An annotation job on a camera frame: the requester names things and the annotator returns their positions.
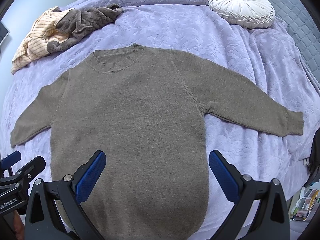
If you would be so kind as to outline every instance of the white wall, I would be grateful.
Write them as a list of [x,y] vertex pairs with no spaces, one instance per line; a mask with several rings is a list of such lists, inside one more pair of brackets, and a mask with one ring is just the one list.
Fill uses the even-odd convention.
[[10,34],[0,47],[0,117],[4,96],[13,80],[10,73],[11,60],[33,22],[48,8],[65,6],[74,1],[76,0],[15,0],[4,15],[1,22],[10,30]]

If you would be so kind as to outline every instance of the human hand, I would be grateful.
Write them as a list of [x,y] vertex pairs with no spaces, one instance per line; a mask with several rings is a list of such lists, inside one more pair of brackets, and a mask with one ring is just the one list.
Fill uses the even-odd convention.
[[14,211],[13,226],[17,240],[24,240],[24,224],[17,211]]

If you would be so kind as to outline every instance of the raglan seam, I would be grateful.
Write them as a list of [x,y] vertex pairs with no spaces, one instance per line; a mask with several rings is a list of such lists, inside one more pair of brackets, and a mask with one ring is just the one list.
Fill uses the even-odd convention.
[[202,104],[200,102],[198,102],[198,100],[196,99],[196,97],[192,94],[192,92],[188,89],[188,86],[186,85],[184,79],[182,78],[182,75],[180,74],[180,71],[178,70],[176,64],[173,61],[173,57],[172,57],[172,51],[170,54],[171,57],[171,64],[173,66],[173,68],[175,69],[176,74],[178,75],[178,78],[180,80],[180,83],[183,86],[183,89],[188,93],[188,95],[193,99],[193,101],[197,104],[199,112],[201,115],[204,115],[204,108],[202,106]]

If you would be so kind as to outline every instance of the metal screw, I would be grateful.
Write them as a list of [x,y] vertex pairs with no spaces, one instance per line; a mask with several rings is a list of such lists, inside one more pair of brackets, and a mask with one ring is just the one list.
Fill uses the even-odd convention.
[[280,184],[279,179],[273,179],[272,182],[273,182],[275,185],[279,185],[279,184]]
[[39,185],[41,182],[42,182],[41,179],[36,179],[35,184],[36,184],[36,185]]
[[251,176],[248,175],[248,174],[244,174],[244,175],[243,175],[243,178],[244,178],[244,180],[246,180],[246,181],[249,181],[249,180],[252,179]]
[[64,181],[70,181],[72,179],[72,176],[71,175],[66,175],[66,176],[64,176],[64,178],[63,178],[63,180]]

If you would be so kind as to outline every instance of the sweater sleeve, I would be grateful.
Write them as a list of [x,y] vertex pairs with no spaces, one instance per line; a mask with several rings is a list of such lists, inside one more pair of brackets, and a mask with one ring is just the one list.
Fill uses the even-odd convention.
[[68,77],[69,71],[66,71],[52,84],[41,88],[36,99],[15,123],[10,140],[12,148],[51,127],[51,122],[68,83]]
[[303,134],[302,112],[288,110],[248,78],[187,52],[172,51],[172,64],[203,114],[280,137]]

